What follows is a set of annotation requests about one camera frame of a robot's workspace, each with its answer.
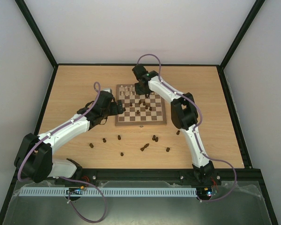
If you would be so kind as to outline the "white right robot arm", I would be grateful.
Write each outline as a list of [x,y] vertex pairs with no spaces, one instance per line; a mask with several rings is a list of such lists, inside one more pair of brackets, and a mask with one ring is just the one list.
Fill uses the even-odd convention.
[[196,106],[192,94],[178,91],[165,82],[156,71],[148,72],[140,64],[136,65],[132,71],[138,81],[135,84],[138,95],[149,95],[153,92],[170,104],[171,121],[184,134],[191,152],[194,177],[197,182],[206,183],[211,179],[214,165],[208,158],[199,134],[198,117],[201,112]]

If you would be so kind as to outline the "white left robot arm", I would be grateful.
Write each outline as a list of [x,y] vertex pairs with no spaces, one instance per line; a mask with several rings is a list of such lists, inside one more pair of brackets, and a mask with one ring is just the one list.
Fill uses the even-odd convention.
[[14,161],[19,181],[27,179],[40,183],[49,177],[71,178],[78,171],[79,164],[71,159],[53,159],[63,145],[76,136],[91,130],[110,116],[124,112],[121,100],[116,100],[109,90],[100,91],[95,100],[66,122],[42,134],[29,133],[24,136]]

